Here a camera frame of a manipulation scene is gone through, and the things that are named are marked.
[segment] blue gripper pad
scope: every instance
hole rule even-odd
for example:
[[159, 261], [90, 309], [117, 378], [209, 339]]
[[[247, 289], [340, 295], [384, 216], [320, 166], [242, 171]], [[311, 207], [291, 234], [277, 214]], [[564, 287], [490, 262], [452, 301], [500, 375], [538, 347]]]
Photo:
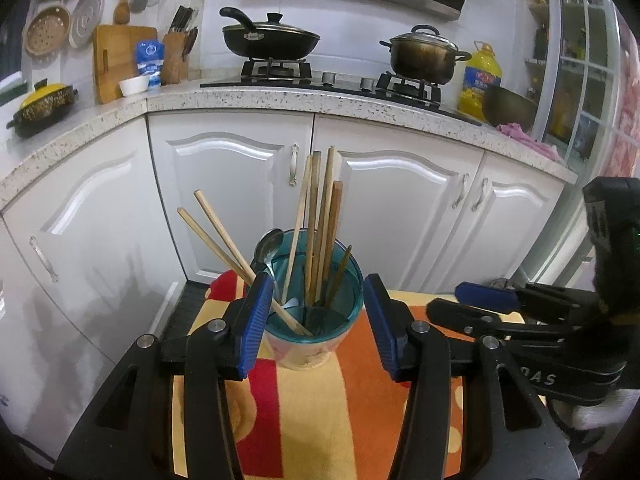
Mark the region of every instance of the blue gripper pad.
[[236, 340], [234, 346], [238, 357], [237, 369], [240, 378], [247, 377], [255, 365], [272, 297], [271, 278], [266, 272], [259, 272], [242, 302], [237, 317], [231, 320], [230, 328], [232, 337]]
[[510, 314], [520, 310], [520, 301], [515, 290], [462, 282], [456, 287], [455, 295], [462, 304], [500, 314]]
[[418, 365], [407, 337], [407, 329], [414, 320], [411, 311], [401, 301], [389, 298], [377, 274], [364, 280], [364, 304], [382, 367], [394, 381], [410, 380], [407, 373]]

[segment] gas stove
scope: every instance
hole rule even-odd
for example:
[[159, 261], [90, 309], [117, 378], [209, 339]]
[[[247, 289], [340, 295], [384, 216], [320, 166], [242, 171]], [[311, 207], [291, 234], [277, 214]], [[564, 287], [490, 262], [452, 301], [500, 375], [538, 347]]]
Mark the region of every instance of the gas stove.
[[201, 88], [225, 86], [300, 88], [366, 96], [428, 110], [481, 126], [475, 118], [443, 105], [440, 102], [441, 93], [438, 85], [423, 80], [407, 79], [391, 72], [382, 73], [377, 81], [372, 77], [363, 77], [359, 84], [346, 80], [336, 82], [336, 74], [333, 72], [322, 72], [319, 80], [312, 78], [311, 65], [305, 59], [250, 59], [244, 62], [238, 77], [200, 85]]

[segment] wooden cutting board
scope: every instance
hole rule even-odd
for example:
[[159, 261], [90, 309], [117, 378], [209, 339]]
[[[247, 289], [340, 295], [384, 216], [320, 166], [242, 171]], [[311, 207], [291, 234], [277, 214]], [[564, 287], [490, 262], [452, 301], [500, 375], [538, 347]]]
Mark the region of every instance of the wooden cutting board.
[[94, 37], [94, 75], [98, 102], [110, 103], [122, 97], [119, 82], [138, 75], [136, 44], [157, 40], [153, 27], [99, 25]]

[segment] white bowl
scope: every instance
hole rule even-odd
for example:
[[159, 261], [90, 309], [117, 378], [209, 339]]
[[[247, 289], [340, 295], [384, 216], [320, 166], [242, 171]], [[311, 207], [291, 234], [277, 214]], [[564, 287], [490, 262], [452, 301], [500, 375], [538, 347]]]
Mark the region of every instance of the white bowl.
[[140, 94], [149, 88], [149, 74], [139, 75], [131, 79], [125, 79], [120, 82], [120, 90], [122, 95], [128, 97], [130, 95]]

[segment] stove knob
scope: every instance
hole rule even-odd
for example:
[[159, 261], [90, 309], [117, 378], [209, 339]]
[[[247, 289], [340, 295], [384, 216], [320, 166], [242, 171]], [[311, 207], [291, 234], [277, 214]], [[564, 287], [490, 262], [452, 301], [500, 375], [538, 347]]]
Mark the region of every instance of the stove knob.
[[322, 84], [325, 86], [333, 86], [335, 83], [334, 72], [322, 72]]
[[371, 92], [373, 90], [373, 78], [372, 77], [363, 77], [360, 80], [360, 89], [363, 92]]

